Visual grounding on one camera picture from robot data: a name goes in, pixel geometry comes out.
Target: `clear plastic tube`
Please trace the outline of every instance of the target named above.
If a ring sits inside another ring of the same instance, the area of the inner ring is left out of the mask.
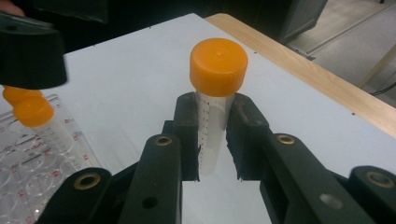
[[[198,157],[199,172],[209,175],[215,169],[223,141],[230,107],[234,94],[226,97],[212,97],[196,92],[198,104]]]
[[[69,152],[75,143],[71,133],[55,116],[43,125],[32,127],[32,129],[55,154],[62,155]]]

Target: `centrifuge tube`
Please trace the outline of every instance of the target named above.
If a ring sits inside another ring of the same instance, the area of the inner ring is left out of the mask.
[[[198,105],[201,175],[210,175],[215,169],[233,97],[242,86],[247,67],[247,54],[229,39],[204,40],[191,52],[190,80]]]
[[[75,141],[64,124],[57,119],[50,103],[43,97],[32,96],[14,105],[14,116],[26,127],[32,128],[56,154],[70,151]]]

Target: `brass insert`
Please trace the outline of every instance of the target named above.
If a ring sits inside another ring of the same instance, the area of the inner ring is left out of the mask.
[[[379,172],[374,172],[374,171],[367,172],[366,177],[368,180],[370,180],[370,182],[372,182],[373,184],[379,187],[386,189],[391,189],[395,187],[395,183],[393,182],[393,180],[391,180],[389,177]]]
[[[79,176],[74,184],[75,189],[85,190],[95,187],[100,182],[101,177],[98,173],[87,173]]]
[[[155,145],[164,147],[172,143],[172,138],[166,136],[160,136],[154,141]]]
[[[285,134],[280,134],[276,137],[276,140],[282,144],[285,145],[293,145],[295,143],[294,138],[291,136],[285,135]]]

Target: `clear plastic plate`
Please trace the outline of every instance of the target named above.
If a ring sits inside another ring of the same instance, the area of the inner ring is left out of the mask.
[[[64,154],[49,148],[31,129],[7,112],[0,115],[0,223],[35,223],[53,193],[74,172],[99,162],[66,107],[55,94],[46,97],[55,116],[72,134],[75,146]]]

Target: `floor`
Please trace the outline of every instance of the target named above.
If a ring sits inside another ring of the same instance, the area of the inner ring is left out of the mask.
[[[315,28],[287,45],[344,80],[363,78],[396,44],[396,0],[329,0]],[[363,90],[373,93],[396,82],[396,53]],[[396,107],[396,88],[376,97]]]

